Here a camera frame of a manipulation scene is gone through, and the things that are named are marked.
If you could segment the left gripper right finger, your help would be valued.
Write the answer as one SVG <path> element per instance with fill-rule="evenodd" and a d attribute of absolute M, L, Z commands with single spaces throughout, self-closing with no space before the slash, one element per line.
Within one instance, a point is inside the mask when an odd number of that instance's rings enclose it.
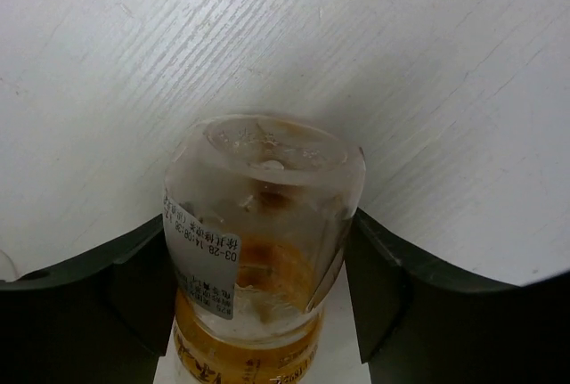
<path fill-rule="evenodd" d="M 569 275 L 515 286 L 454 266 L 363 211 L 346 273 L 374 383 L 566 383 Z"/>

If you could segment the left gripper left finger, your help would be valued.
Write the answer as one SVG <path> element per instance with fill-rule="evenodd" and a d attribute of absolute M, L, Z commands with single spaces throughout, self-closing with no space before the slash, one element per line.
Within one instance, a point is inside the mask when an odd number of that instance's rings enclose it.
<path fill-rule="evenodd" d="M 176 282 L 161 217 L 1 284 L 3 383 L 151 383 Z"/>

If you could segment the clear bottle yellow cap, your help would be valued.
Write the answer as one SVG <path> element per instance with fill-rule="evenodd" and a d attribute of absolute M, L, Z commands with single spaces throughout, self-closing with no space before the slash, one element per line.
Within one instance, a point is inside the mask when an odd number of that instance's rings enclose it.
<path fill-rule="evenodd" d="M 275 115 L 194 124 L 167 167 L 174 341 L 201 383 L 296 383 L 343 264 L 362 149 Z"/>

